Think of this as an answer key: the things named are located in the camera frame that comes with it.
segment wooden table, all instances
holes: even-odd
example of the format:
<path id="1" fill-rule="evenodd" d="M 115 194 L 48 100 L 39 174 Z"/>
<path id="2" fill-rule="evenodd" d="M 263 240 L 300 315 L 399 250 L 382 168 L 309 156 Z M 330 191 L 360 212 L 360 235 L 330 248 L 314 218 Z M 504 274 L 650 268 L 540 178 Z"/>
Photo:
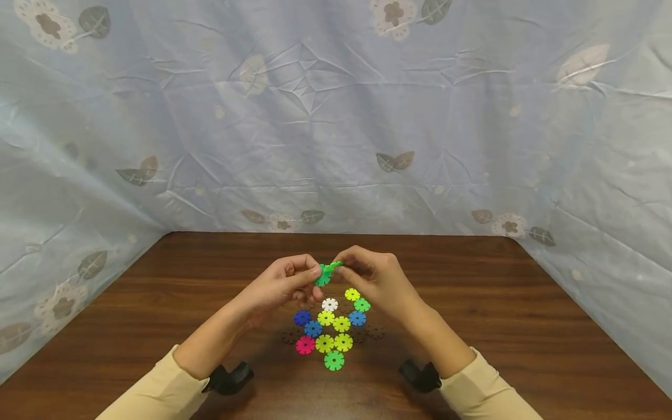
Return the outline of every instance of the wooden table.
<path id="1" fill-rule="evenodd" d="M 352 244 L 395 253 L 420 295 L 546 420 L 672 419 L 672 402 L 513 241 L 232 233 L 159 241 L 0 388 L 0 418 L 92 419 L 274 259 L 330 262 Z M 344 300 L 344 289 L 325 294 Z M 319 354 L 282 343 L 295 311 L 283 308 L 235 347 L 227 367 L 246 360 L 256 377 L 196 418 L 456 418 L 438 393 L 401 380 L 403 360 L 426 360 L 392 325 L 330 372 Z"/>

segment sleeve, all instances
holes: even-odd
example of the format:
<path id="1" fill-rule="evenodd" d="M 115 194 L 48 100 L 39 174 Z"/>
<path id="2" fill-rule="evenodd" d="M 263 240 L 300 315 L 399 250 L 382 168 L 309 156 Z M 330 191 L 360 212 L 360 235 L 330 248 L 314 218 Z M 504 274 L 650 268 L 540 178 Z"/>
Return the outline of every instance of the sleeve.
<path id="1" fill-rule="evenodd" d="M 543 420 L 483 356 L 441 380 L 441 394 L 462 420 Z"/>
<path id="2" fill-rule="evenodd" d="M 197 380 L 182 370 L 173 349 L 110 405 L 96 420 L 187 420 L 205 401 L 209 378 Z"/>

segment hand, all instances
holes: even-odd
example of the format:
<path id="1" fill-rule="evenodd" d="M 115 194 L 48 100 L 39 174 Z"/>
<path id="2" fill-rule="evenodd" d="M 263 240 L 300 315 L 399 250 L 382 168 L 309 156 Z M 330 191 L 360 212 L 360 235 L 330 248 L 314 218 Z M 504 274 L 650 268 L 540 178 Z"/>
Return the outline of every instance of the hand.
<path id="1" fill-rule="evenodd" d="M 322 290 L 313 284 L 322 274 L 308 254 L 275 260 L 231 302 L 247 315 L 248 327 L 258 327 L 268 314 L 289 302 L 303 304 L 322 300 Z"/>
<path id="2" fill-rule="evenodd" d="M 335 273 L 355 286 L 364 298 L 385 315 L 405 325 L 425 306 L 393 254 L 354 246 L 336 256 L 342 261 Z"/>

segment black object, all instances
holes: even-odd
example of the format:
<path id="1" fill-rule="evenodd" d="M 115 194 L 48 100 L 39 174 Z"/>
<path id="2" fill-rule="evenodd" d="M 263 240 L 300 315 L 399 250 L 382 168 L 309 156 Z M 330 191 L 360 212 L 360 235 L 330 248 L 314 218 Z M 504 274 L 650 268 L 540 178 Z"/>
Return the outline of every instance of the black object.
<path id="1" fill-rule="evenodd" d="M 406 378 L 413 389 L 423 394 L 441 388 L 439 372 L 432 363 L 428 363 L 424 369 L 420 370 L 411 359 L 408 359 L 399 366 L 399 373 Z"/>
<path id="2" fill-rule="evenodd" d="M 213 390 L 221 395 L 237 394 L 252 378 L 254 372 L 245 362 L 241 362 L 231 373 L 219 365 L 210 375 L 210 381 L 203 392 Z"/>

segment fabric backdrop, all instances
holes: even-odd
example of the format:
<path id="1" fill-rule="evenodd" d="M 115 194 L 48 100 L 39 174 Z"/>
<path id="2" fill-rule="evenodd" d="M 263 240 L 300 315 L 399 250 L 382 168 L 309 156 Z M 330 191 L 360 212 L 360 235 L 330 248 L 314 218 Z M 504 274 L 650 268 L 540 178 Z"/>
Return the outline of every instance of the fabric backdrop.
<path id="1" fill-rule="evenodd" d="M 672 395 L 672 3 L 7 0 L 0 382 L 173 230 L 505 235 Z"/>

